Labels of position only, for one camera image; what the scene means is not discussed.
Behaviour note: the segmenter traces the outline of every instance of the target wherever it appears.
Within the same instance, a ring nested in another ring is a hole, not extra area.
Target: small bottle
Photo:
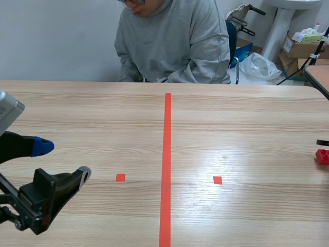
[[[319,32],[319,28],[320,28],[320,23],[317,23],[317,24],[315,24],[315,26],[314,26],[314,30],[316,31],[316,32]]]

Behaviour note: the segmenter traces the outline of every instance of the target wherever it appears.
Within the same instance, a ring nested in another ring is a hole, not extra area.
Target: sink
[[[321,0],[265,0],[268,4],[278,8],[278,13],[271,31],[267,36],[262,55],[272,62],[276,62],[290,27],[294,13],[299,9],[311,9],[321,3]]]
[[[266,0],[270,5],[280,9],[310,9],[321,0]]]

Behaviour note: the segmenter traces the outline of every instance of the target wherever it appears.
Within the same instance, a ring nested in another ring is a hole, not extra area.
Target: screw
[[[22,229],[22,224],[19,220],[15,220],[15,227],[16,227],[17,230]]]

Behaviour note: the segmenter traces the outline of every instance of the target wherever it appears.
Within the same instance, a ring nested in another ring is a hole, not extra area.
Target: red block
[[[222,177],[214,177],[214,184],[223,184]]]
[[[125,182],[125,174],[117,174],[116,182]]]
[[[329,150],[319,149],[315,155],[320,165],[329,166]]]

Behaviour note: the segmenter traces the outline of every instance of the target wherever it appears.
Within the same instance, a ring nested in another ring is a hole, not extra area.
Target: red lego block
[[[320,165],[329,166],[329,150],[319,149],[315,155]]]

